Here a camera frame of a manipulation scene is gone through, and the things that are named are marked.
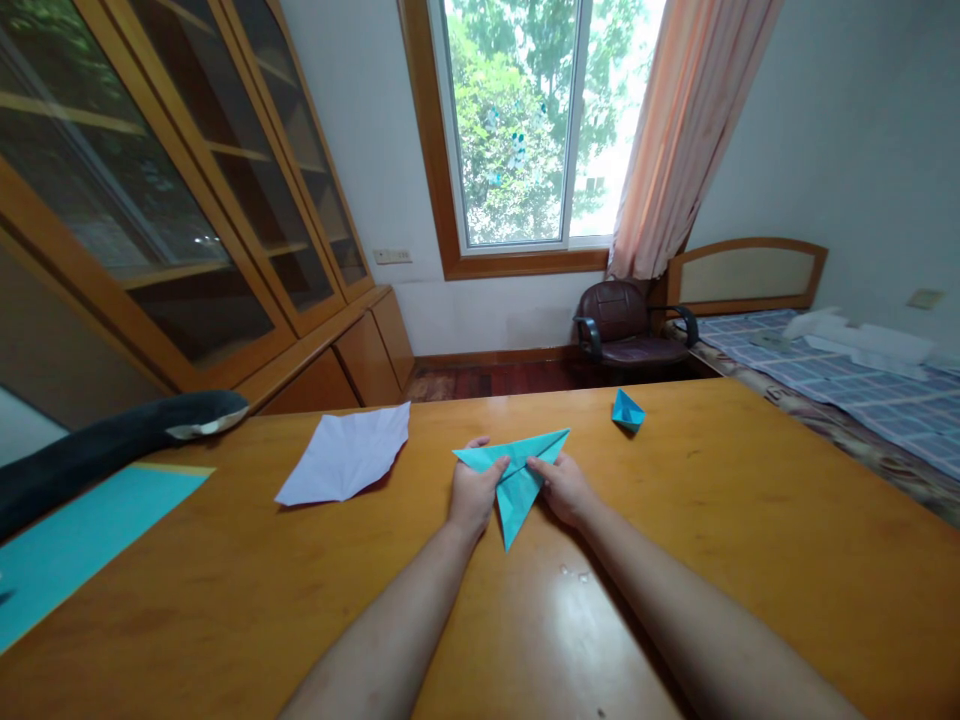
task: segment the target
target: bed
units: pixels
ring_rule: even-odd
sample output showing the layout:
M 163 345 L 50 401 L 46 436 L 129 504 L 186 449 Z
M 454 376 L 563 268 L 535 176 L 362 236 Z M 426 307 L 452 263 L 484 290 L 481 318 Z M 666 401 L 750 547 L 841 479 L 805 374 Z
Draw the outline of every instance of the bed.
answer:
M 733 377 L 960 528 L 960 378 L 928 371 L 926 383 L 854 365 L 796 341 L 789 353 L 750 343 L 810 308 L 827 249 L 787 238 L 742 238 L 671 260 L 667 305 L 699 319 L 691 352 Z M 683 321 L 668 337 L 686 339 Z

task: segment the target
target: glass cabinet door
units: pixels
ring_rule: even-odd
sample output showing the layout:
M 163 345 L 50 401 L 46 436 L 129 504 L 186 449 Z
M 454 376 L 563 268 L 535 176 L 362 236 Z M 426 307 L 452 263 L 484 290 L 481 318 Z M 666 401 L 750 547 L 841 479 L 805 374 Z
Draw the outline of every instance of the glass cabinet door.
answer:
M 213 2 L 221 2 L 246 56 L 253 59 L 252 72 L 259 76 L 260 87 L 266 88 L 274 117 L 281 126 L 278 130 L 282 129 L 302 187 L 329 243 L 344 294 L 353 300 L 373 286 L 373 279 L 287 37 L 266 0 Z
M 0 214 L 21 241 L 181 390 L 231 386 L 291 344 L 74 4 L 0 7 Z
M 203 145 L 212 153 L 235 203 L 232 215 L 248 223 L 249 237 L 267 282 L 299 335 L 330 318 L 345 301 L 319 235 L 305 222 L 307 207 L 279 145 L 264 131 L 269 123 L 252 80 L 231 59 L 211 8 L 204 0 L 130 0 L 154 52 L 176 87 Z M 122 11 L 117 3 L 115 13 Z

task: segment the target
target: white wall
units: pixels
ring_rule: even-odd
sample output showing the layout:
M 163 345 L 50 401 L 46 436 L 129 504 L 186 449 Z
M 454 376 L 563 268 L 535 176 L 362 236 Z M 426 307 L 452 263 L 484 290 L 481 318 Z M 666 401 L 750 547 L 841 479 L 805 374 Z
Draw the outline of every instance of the white wall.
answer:
M 955 2 L 788 1 L 689 247 L 819 243 L 818 306 L 960 352 L 957 37 Z
M 396 0 L 282 6 L 367 262 L 394 286 L 414 353 L 568 344 L 602 273 L 444 281 Z M 377 266 L 378 248 L 413 262 Z
M 817 301 L 960 355 L 960 3 L 928 16 L 888 87 L 846 171 L 824 184 L 812 237 L 831 251 Z M 907 307 L 919 287 L 947 295 Z
M 59 440 L 67 431 L 0 387 L 0 467 Z

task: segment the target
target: bed sheet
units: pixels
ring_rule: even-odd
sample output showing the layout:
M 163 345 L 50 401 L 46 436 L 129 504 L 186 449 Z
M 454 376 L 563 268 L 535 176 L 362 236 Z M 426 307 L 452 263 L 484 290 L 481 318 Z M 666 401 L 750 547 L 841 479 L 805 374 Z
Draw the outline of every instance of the bed sheet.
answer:
M 778 310 L 702 318 L 702 342 L 692 352 L 960 528 L 956 452 L 960 380 L 930 371 L 932 384 L 917 383 L 861 368 L 843 356 L 813 350 L 803 341 L 794 342 L 792 352 L 786 354 L 750 344 L 757 330 L 782 330 L 795 315 L 792 310 Z M 682 321 L 669 322 L 665 334 L 685 339 Z M 834 390 L 836 397 L 831 397 Z

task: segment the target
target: pink curtain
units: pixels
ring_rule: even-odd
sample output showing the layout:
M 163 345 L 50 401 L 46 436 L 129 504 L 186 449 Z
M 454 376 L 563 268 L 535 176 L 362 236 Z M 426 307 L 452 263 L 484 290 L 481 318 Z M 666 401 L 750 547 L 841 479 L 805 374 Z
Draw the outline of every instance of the pink curtain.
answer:
M 783 0 L 667 0 L 609 273 L 659 277 L 693 227 Z

